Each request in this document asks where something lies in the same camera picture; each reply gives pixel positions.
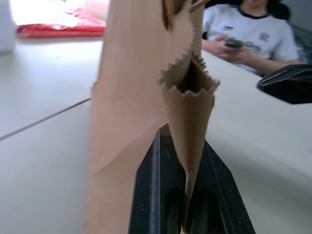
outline brown paper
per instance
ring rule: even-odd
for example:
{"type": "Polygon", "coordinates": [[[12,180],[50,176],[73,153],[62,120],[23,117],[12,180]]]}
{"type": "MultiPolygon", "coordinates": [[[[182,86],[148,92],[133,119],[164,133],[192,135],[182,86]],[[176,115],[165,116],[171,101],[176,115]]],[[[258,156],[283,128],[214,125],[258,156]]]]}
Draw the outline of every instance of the brown paper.
{"type": "Polygon", "coordinates": [[[188,56],[163,72],[160,81],[175,150],[186,174],[183,227],[204,148],[214,91],[219,85],[219,81],[204,72],[203,61],[197,56],[192,57],[186,77],[175,79],[184,60],[188,60],[188,56]]]}
{"type": "MultiPolygon", "coordinates": [[[[189,0],[167,31],[162,0],[111,1],[92,95],[84,234],[128,231],[136,171],[158,128],[168,122],[160,71],[182,58],[201,34],[192,27],[190,6],[189,0]]],[[[202,9],[193,14],[202,15],[202,9]]],[[[187,69],[180,67],[180,78],[187,69]]]]}

